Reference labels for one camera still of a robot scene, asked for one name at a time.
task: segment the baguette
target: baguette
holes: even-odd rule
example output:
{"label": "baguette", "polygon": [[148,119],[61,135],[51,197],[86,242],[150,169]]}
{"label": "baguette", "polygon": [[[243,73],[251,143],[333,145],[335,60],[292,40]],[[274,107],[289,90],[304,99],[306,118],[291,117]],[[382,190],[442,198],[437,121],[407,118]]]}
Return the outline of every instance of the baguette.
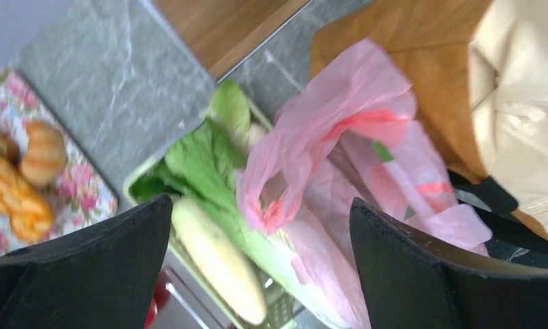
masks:
{"label": "baguette", "polygon": [[31,185],[43,188],[66,168],[64,138],[56,128],[43,121],[30,121],[26,131],[29,141],[19,172]]}
{"label": "baguette", "polygon": [[15,163],[19,158],[19,146],[5,132],[0,131],[0,156]]}
{"label": "baguette", "polygon": [[0,215],[9,216],[18,239],[36,242],[51,229],[54,215],[47,202],[0,156]]}

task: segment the black strap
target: black strap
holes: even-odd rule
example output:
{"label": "black strap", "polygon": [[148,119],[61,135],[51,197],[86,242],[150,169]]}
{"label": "black strap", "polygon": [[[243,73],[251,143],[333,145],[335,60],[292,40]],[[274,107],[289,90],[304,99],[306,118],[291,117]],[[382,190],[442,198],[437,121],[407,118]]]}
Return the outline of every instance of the black strap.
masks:
{"label": "black strap", "polygon": [[548,255],[548,241],[534,234],[526,226],[492,214],[487,210],[475,206],[473,208],[484,224],[492,230],[494,239]]}
{"label": "black strap", "polygon": [[453,171],[448,172],[454,188],[472,193],[490,207],[491,212],[476,206],[474,209],[479,218],[492,230],[495,239],[548,255],[548,241],[522,223],[505,218],[518,208],[518,202],[492,176],[479,184],[471,184],[461,175]]}
{"label": "black strap", "polygon": [[518,201],[509,194],[492,176],[488,176],[479,184],[471,184],[463,176],[449,171],[451,184],[458,190],[477,196],[494,214],[506,216],[518,209]]}

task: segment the leafy green vegetable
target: leafy green vegetable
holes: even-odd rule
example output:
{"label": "leafy green vegetable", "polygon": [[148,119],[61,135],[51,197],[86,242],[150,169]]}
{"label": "leafy green vegetable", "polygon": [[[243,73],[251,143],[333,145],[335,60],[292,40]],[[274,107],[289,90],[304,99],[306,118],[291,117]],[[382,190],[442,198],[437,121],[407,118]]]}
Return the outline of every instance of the leafy green vegetable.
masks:
{"label": "leafy green vegetable", "polygon": [[162,159],[155,167],[154,175],[158,177],[167,186],[174,188],[177,191],[181,191],[182,194],[195,195],[198,198],[202,198],[192,186],[181,176],[174,175],[165,159]]}
{"label": "leafy green vegetable", "polygon": [[210,202],[220,210],[239,212],[233,171],[247,159],[231,142],[225,128],[207,118],[194,132],[169,148],[165,162],[178,177],[177,189],[198,202]]}
{"label": "leafy green vegetable", "polygon": [[247,139],[251,124],[250,102],[232,79],[225,79],[217,87],[206,115],[224,126],[234,142]]}
{"label": "leafy green vegetable", "polygon": [[163,193],[181,195],[179,190],[166,185],[154,173],[139,177],[128,190],[138,203],[145,202]]}

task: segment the bag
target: bag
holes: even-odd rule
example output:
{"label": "bag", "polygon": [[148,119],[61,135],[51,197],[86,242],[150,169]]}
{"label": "bag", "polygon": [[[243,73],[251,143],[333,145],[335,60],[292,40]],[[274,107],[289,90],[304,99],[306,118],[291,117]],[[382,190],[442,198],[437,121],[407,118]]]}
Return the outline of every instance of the bag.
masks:
{"label": "bag", "polygon": [[548,240],[548,0],[376,0],[318,32],[313,72],[362,38],[413,83],[447,167]]}
{"label": "bag", "polygon": [[[268,234],[282,228],[296,248],[300,281],[319,287],[352,328],[370,327],[348,233],[354,197],[479,254],[491,238],[473,209],[458,205],[442,159],[414,120],[411,87],[382,48],[363,40],[284,106],[237,173],[248,225]],[[409,207],[414,215],[406,216]]]}

